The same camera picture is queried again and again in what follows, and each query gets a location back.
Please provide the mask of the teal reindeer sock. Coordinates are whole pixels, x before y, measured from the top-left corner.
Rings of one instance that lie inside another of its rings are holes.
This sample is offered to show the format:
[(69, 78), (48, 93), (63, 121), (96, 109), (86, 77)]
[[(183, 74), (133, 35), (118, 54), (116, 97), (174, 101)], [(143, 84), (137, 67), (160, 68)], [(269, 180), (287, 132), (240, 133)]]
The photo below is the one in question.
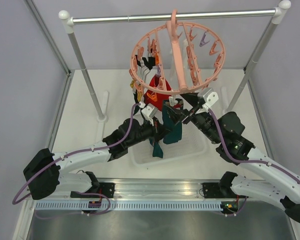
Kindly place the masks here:
[(164, 100), (162, 105), (162, 120), (163, 125), (170, 129), (170, 132), (164, 136), (163, 143), (166, 145), (174, 144), (179, 142), (182, 139), (182, 124), (178, 123), (177, 125), (170, 119), (168, 114), (168, 107), (170, 107), (169, 100)]

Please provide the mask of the teal sock front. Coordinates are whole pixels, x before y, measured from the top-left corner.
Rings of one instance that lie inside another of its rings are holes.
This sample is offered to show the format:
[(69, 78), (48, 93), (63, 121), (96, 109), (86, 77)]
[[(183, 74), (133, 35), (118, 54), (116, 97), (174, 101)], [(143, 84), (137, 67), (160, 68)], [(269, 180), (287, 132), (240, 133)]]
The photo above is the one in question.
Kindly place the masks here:
[(163, 153), (163, 150), (160, 150), (160, 149), (158, 149), (158, 150), (152, 150), (152, 156), (154, 157), (154, 158), (160, 158), (160, 159), (162, 159), (163, 157), (164, 157), (164, 153)]

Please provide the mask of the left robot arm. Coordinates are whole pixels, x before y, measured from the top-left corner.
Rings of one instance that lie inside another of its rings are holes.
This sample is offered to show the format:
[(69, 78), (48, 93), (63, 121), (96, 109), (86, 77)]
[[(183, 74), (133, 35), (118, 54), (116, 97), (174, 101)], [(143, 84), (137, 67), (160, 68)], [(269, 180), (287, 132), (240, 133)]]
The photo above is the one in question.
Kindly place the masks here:
[(29, 196), (33, 200), (44, 199), (58, 191), (62, 179), (70, 172), (119, 159), (128, 153), (130, 147), (148, 139), (160, 141), (171, 131), (157, 118), (143, 124), (128, 118), (112, 134), (91, 146), (59, 153), (52, 153), (48, 148), (41, 149), (23, 170)]

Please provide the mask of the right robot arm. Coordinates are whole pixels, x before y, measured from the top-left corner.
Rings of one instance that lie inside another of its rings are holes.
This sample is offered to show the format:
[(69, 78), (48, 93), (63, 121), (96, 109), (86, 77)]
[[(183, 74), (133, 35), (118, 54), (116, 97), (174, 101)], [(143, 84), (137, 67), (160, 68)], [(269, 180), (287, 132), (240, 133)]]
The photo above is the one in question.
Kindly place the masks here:
[(292, 220), (300, 223), (300, 176), (263, 154), (251, 141), (242, 136), (245, 126), (234, 111), (217, 118), (212, 106), (218, 94), (211, 88), (200, 93), (185, 93), (182, 98), (192, 108), (167, 107), (169, 118), (175, 123), (192, 123), (212, 144), (216, 152), (228, 163), (245, 168), (261, 177), (257, 183), (234, 172), (227, 171), (218, 183), (218, 192), (229, 198), (232, 195), (251, 197), (271, 204)]

